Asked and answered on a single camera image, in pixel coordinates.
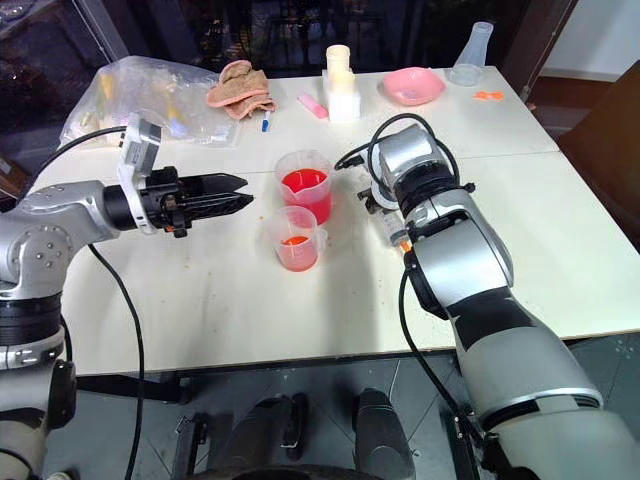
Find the table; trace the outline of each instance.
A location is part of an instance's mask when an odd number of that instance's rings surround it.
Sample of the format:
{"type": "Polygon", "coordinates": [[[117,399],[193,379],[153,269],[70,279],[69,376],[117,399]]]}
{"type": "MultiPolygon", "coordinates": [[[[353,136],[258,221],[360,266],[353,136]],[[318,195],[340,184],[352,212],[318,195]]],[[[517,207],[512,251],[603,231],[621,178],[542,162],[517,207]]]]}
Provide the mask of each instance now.
{"type": "MultiPolygon", "coordinates": [[[[382,97],[374,100],[380,74],[358,76],[359,85],[367,85],[365,115],[357,126],[340,128],[287,101],[311,90],[315,79],[272,81],[281,109],[272,117],[270,132],[259,133],[260,119],[254,118],[243,126],[236,149],[163,145],[157,166],[176,165],[181,175],[242,173],[249,182],[245,191],[256,200],[233,216],[197,222],[186,239],[133,231],[99,245],[140,313],[148,370],[408,350],[397,313],[401,254],[387,246],[356,199],[367,186],[361,168],[336,174],[335,208],[326,224],[329,243],[312,270],[284,270],[264,229],[280,206],[271,170],[282,154],[315,148],[335,160],[365,142],[384,119],[406,110],[426,116],[458,157],[463,182],[476,183],[473,198],[511,251],[514,294],[526,308],[562,337],[637,330],[640,257],[498,77],[489,69],[480,88],[504,91],[502,103],[467,105],[466,97],[449,87],[449,97],[433,105],[400,109],[385,106],[382,97]],[[451,117],[441,101],[451,108],[451,117]],[[380,111],[367,114],[374,104],[380,111]],[[465,109],[479,120],[485,107],[486,122],[476,126],[464,120],[465,109]]],[[[116,156],[113,148],[71,151],[37,185],[95,178],[115,183],[116,156]]],[[[423,312],[411,289],[406,310],[420,348],[454,345],[450,325],[423,312]]],[[[80,375],[137,368],[126,305],[112,278],[86,250],[69,270],[63,312],[80,375]]]]}

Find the cloth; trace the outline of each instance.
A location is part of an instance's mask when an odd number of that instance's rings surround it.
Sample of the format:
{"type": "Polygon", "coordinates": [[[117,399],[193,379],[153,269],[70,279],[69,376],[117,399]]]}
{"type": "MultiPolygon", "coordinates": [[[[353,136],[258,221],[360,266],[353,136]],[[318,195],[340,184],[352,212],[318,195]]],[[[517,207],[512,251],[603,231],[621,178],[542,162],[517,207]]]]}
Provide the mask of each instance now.
{"type": "Polygon", "coordinates": [[[207,104],[224,108],[231,118],[251,117],[254,110],[275,111],[276,103],[269,97],[269,80],[262,70],[254,70],[251,62],[238,60],[220,73],[218,84],[207,94],[207,104]]]}

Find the pink bowl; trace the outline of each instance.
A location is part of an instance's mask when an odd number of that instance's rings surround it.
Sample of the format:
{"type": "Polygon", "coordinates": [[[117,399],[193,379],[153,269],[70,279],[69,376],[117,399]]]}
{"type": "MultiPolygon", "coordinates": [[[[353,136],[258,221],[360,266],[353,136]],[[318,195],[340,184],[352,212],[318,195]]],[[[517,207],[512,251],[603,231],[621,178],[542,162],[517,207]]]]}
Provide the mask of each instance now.
{"type": "Polygon", "coordinates": [[[422,105],[438,98],[444,82],[430,68],[396,70],[382,80],[389,95],[403,105],[422,105]]]}

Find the plastic bag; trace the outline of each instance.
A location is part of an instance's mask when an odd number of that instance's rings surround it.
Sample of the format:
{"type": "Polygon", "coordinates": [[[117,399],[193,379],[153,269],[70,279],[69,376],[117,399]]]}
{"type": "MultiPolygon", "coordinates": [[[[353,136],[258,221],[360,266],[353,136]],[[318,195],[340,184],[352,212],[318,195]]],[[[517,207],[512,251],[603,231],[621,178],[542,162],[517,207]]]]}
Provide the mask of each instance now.
{"type": "MultiPolygon", "coordinates": [[[[233,146],[239,122],[206,104],[207,92],[217,81],[217,73],[190,65],[138,56],[123,58],[98,70],[67,118],[60,142],[126,125],[134,112],[160,125],[163,140],[233,146]]],[[[117,135],[107,138],[119,140],[117,135]]]]}

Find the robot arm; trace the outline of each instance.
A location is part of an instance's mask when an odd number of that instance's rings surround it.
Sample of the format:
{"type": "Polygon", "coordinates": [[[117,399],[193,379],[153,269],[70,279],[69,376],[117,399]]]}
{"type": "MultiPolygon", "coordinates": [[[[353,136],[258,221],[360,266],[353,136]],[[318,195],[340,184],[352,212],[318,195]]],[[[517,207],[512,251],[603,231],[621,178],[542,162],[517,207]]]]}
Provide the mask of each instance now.
{"type": "Polygon", "coordinates": [[[61,296],[67,268],[84,246],[138,228],[184,237],[197,219],[234,213],[253,197],[246,181],[213,174],[179,178],[152,170],[160,129],[133,117],[121,151],[120,185],[54,185],[0,215],[0,478],[42,467],[48,432],[75,410],[75,369],[63,351],[61,296]]]}
{"type": "Polygon", "coordinates": [[[638,447],[566,346],[511,294],[507,248],[417,125],[380,143],[384,183],[405,218],[409,279],[449,320],[499,478],[635,478],[638,447]]]}

